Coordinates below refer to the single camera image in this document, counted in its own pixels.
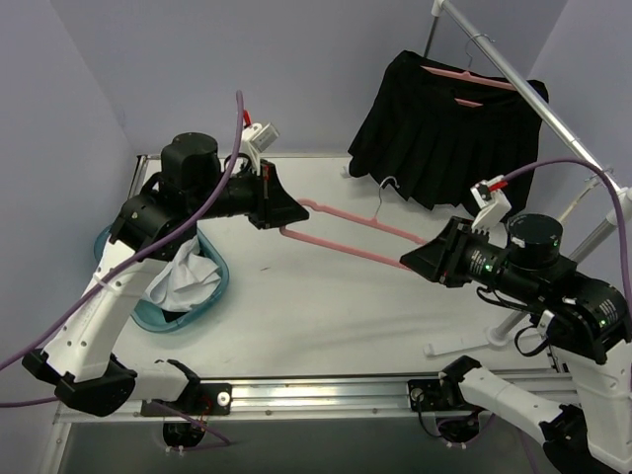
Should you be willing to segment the white skirt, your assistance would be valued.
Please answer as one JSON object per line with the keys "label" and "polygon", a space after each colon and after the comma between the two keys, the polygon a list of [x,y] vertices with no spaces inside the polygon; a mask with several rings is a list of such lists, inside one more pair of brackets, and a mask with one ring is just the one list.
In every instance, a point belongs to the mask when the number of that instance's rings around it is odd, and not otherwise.
{"label": "white skirt", "polygon": [[142,299],[168,311],[191,311],[215,292],[219,266],[201,253],[198,237],[182,244],[174,259],[145,289]]}

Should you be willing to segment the cream hanger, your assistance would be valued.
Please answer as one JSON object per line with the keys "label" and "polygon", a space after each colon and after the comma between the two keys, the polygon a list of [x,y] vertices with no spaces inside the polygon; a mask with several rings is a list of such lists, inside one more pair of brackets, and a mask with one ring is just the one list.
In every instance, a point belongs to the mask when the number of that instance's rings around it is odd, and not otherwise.
{"label": "cream hanger", "polygon": [[573,198],[568,207],[558,217],[559,222],[563,225],[568,222],[569,217],[576,210],[583,199],[585,199],[595,189],[605,187],[603,179],[600,178],[597,174],[593,174],[591,177],[585,179],[585,184],[586,185],[584,186],[584,188]]}

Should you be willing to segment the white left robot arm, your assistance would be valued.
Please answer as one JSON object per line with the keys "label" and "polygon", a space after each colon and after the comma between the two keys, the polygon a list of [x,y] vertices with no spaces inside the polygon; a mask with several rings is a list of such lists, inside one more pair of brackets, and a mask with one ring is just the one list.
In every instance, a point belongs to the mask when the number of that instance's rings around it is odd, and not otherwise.
{"label": "white left robot arm", "polygon": [[191,412],[202,396],[192,370],[174,359],[135,370],[113,349],[143,292],[196,236],[199,220],[245,215],[256,228],[271,229],[308,219],[261,156],[277,137],[271,125],[246,127],[238,153],[248,163],[233,174],[213,137],[177,135],[160,153],[160,171],[122,205],[82,303],[51,341],[23,356],[23,368],[52,385],[64,405],[90,415],[108,416],[129,400]]}

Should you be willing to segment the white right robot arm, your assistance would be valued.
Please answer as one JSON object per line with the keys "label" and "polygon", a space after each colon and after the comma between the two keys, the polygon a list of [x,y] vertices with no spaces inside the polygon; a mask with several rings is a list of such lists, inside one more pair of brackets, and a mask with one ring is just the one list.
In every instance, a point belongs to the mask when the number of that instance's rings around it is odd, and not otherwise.
{"label": "white right robot arm", "polygon": [[627,473],[631,311],[613,285],[561,255],[562,234],[556,219],[522,214],[509,220],[499,247],[470,220],[454,217],[401,263],[448,288],[475,283],[486,302],[524,311],[540,349],[567,368],[578,396],[576,404],[545,399],[462,355],[439,373],[444,404],[491,412],[534,439],[562,473]]}

